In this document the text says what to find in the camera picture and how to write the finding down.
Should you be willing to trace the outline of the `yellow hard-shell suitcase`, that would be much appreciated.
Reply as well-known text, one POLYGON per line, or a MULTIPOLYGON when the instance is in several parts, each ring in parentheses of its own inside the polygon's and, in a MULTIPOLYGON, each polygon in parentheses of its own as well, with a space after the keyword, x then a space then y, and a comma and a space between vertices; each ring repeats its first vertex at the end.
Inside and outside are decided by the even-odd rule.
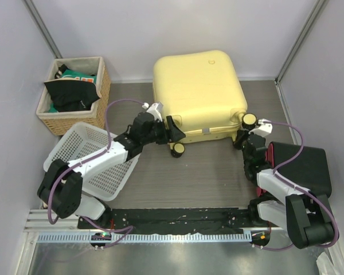
POLYGON ((230 138, 242 132, 248 104, 230 57, 221 50, 165 56, 153 67, 154 100, 185 138, 170 143, 178 158, 185 144, 230 138))

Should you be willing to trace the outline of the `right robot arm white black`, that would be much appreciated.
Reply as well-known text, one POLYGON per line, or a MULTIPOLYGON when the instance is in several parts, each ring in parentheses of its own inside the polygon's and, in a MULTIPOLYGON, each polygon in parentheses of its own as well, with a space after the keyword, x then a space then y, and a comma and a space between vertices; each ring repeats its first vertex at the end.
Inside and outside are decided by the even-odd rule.
POLYGON ((246 178, 257 187, 248 221, 281 227, 298 249, 331 247, 339 239, 339 229, 329 204, 332 185, 326 152, 304 144, 267 143, 272 126, 268 120, 244 124, 233 143, 243 153, 246 178))

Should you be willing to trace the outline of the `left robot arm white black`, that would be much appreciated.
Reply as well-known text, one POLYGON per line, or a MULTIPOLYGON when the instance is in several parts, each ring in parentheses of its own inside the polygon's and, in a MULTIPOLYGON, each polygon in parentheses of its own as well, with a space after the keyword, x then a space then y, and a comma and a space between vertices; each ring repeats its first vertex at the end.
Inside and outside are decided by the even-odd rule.
POLYGON ((109 137, 106 147, 71 162, 54 160, 37 191, 38 197, 48 206, 49 223, 55 224, 58 219, 76 215, 90 219, 97 228, 107 227, 111 215, 104 200, 95 192, 87 191, 86 183, 140 155, 148 144, 175 143, 185 136, 171 116, 156 119, 143 112, 125 132, 115 138, 109 137))

